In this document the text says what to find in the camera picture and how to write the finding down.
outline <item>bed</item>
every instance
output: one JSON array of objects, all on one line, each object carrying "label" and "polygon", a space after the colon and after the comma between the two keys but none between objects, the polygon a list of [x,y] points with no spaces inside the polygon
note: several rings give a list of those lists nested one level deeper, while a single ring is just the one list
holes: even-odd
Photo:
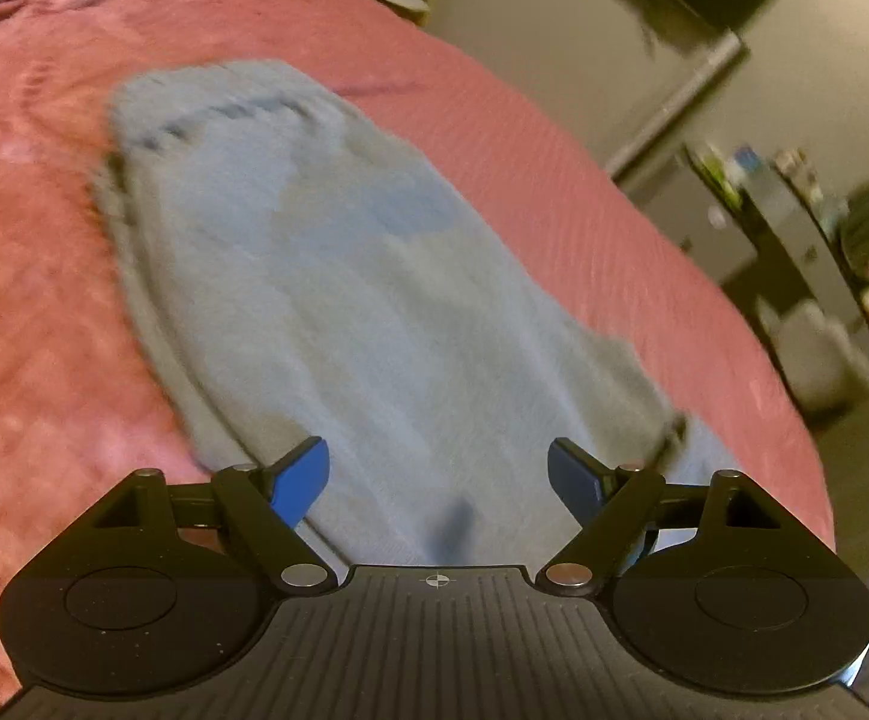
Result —
[{"label": "bed", "polygon": [[[130,469],[203,478],[132,337],[89,185],[116,84],[235,58],[287,61],[420,148],[542,288],[630,341],[833,545],[822,464],[743,319],[471,59],[369,0],[0,0],[0,591]],[[16,686],[0,645],[0,704]]]}]

